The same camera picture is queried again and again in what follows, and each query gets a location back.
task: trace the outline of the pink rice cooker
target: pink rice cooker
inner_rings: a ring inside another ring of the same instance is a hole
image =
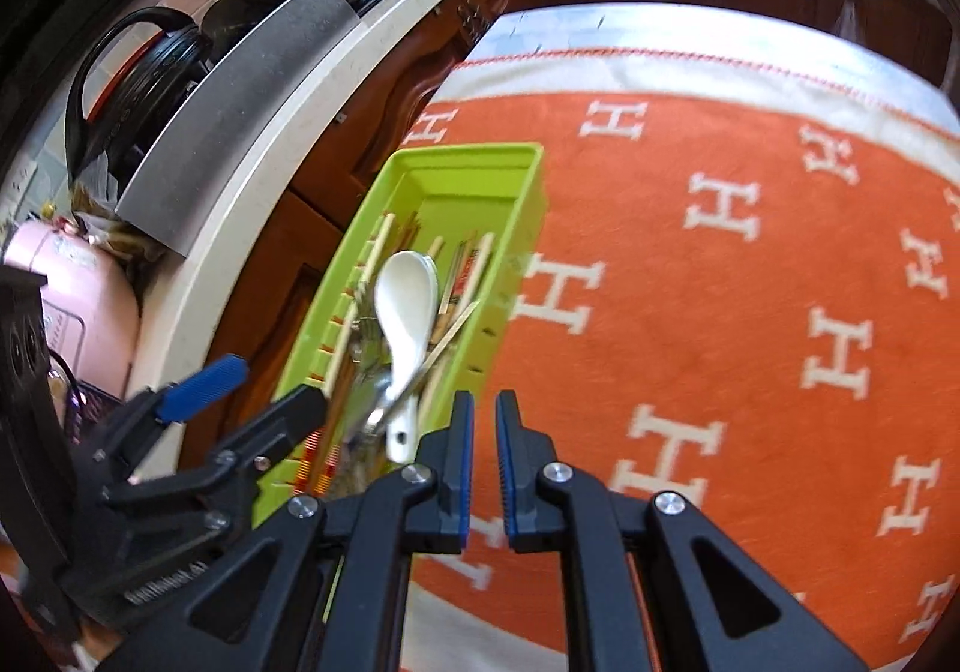
[[[40,295],[47,346],[79,381],[123,398],[140,329],[136,296],[117,261],[72,227],[27,221],[4,261],[46,275]]]

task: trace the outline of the tile wall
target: tile wall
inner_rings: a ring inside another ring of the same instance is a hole
[[[184,11],[199,22],[215,1],[217,0],[136,0],[122,14],[119,14],[117,19],[134,9],[148,5],[165,5],[165,7]],[[153,26],[141,23],[116,39],[101,57],[96,68],[90,71],[83,91],[85,112],[90,109],[101,90],[107,86],[128,57],[156,32],[157,29]],[[56,211],[60,214],[69,213],[70,199],[66,185],[64,158],[64,110],[72,79],[71,74],[51,98],[21,146],[16,162],[11,166],[11,170],[15,170],[26,160],[37,161],[37,171],[16,212],[16,221],[22,221],[28,213],[40,210],[45,202],[53,202],[56,205]],[[5,182],[0,188],[0,202],[6,197],[11,197],[10,182]],[[0,226],[0,234],[6,233],[7,228],[8,226]]]

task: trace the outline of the wooden chopstick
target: wooden chopstick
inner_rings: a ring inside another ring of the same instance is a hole
[[[480,240],[480,244],[477,245],[476,255],[472,264],[470,264],[467,283],[464,285],[463,294],[460,296],[456,311],[453,313],[454,317],[459,317],[467,309],[467,306],[473,303],[477,290],[480,289],[480,280],[483,278],[484,269],[486,269],[491,252],[493,252],[494,238],[493,233],[485,233]]]
[[[467,304],[467,308],[463,312],[460,312],[460,316],[455,320],[453,325],[451,325],[448,331],[443,334],[443,338],[438,341],[437,345],[430,351],[430,354],[426,356],[424,364],[419,369],[421,376],[419,379],[422,380],[426,372],[431,370],[434,367],[435,363],[438,361],[440,355],[443,355],[443,351],[449,346],[449,344],[454,340],[454,338],[459,333],[460,329],[464,327],[464,324],[469,320],[470,315],[473,314],[473,310],[477,308],[480,304],[479,301],[472,301]]]
[[[390,252],[387,253],[388,257],[390,255],[396,255],[397,252],[402,250],[409,250],[418,233],[419,219],[418,216],[416,216],[416,212],[411,212],[410,216],[406,218],[406,221],[400,226],[400,234],[397,235],[397,240],[392,243]]]
[[[453,286],[457,283],[457,274],[460,272],[460,264],[464,259],[464,251],[466,249],[467,242],[460,242],[453,253],[453,263],[450,264],[450,271],[448,271],[445,285],[443,285],[443,298],[440,299],[438,314],[446,314],[446,310],[450,306],[450,296],[453,295]]]
[[[373,242],[373,248],[370,250],[370,255],[368,255],[367,262],[364,264],[363,271],[360,274],[360,282],[357,285],[357,289],[361,287],[365,289],[365,295],[371,294],[371,279],[373,279],[373,274],[376,272],[376,267],[383,254],[383,248],[387,244],[390,231],[394,227],[396,218],[397,215],[395,214],[387,214],[387,216],[383,218],[383,223],[381,223],[380,229],[376,234],[376,240]],[[328,412],[326,413],[326,421],[323,428],[310,435],[310,437],[314,437],[316,445],[306,480],[309,493],[313,493],[318,487],[320,480],[323,479],[323,471],[325,470],[326,459],[328,459],[330,442],[333,441],[339,423],[339,416],[343,412],[344,406],[346,406],[345,397],[339,406],[334,403],[335,400],[341,398],[341,394],[336,394],[336,389],[338,385],[346,385],[347,391],[349,391],[350,383],[352,382],[352,361],[349,362],[349,379],[342,382],[339,375],[341,373],[346,375],[347,373],[346,371],[342,372],[340,367],[343,363],[344,355],[347,354],[347,346],[349,345],[350,330],[352,330],[353,321],[357,318],[357,303],[355,297],[356,293],[354,293],[354,300],[352,300],[349,307],[347,307],[347,317],[344,317],[344,323],[340,326],[340,333],[337,334],[337,343],[333,348],[333,355],[330,356],[330,362],[326,368],[326,372],[323,374],[323,393],[328,398]],[[307,452],[304,452],[304,458],[307,458]]]
[[[430,260],[436,261],[437,256],[440,254],[440,251],[443,249],[443,236],[436,237],[432,242],[430,242],[429,250],[426,250],[427,257]]]
[[[457,269],[456,279],[453,283],[453,291],[450,295],[448,306],[446,306],[446,311],[440,317],[437,317],[433,333],[430,335],[431,343],[440,341],[440,338],[446,333],[446,329],[450,327],[450,323],[453,322],[456,317],[457,307],[460,306],[464,290],[467,288],[470,268],[476,258],[475,244],[476,234],[473,234],[467,239],[467,245],[464,247],[464,254],[460,260],[460,267]]]
[[[433,370],[427,377],[424,392],[419,398],[418,405],[416,405],[416,430],[424,430],[424,426],[426,426],[426,420],[424,418],[426,418],[426,413],[430,411],[430,407],[433,406],[433,397],[437,394],[437,389],[440,387],[440,380],[443,379],[443,375],[449,367],[450,353],[445,352],[440,356],[437,365],[433,367]]]

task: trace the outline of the orange blanket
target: orange blanket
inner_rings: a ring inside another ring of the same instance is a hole
[[[498,526],[493,397],[512,388],[565,461],[630,495],[681,490],[871,667],[913,652],[960,568],[957,190],[713,100],[427,112],[410,146],[542,143],[549,213],[478,399],[469,550],[416,583],[563,651],[558,562]]]

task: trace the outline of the green utensil tray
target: green utensil tray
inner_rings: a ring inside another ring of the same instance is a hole
[[[445,245],[437,257],[440,285],[449,273],[459,242],[470,233],[496,235],[484,273],[479,304],[455,341],[448,370],[438,387],[421,433],[448,424],[458,389],[476,397],[493,364],[520,282],[529,265],[546,214],[541,163],[544,150],[534,143],[479,143],[431,146],[396,152],[383,167],[333,257],[301,325],[275,397],[302,383],[323,383],[323,375],[387,213],[395,226],[416,212],[421,223],[413,250],[426,252],[437,236]],[[302,445],[260,480],[253,512],[258,524],[290,498]]]

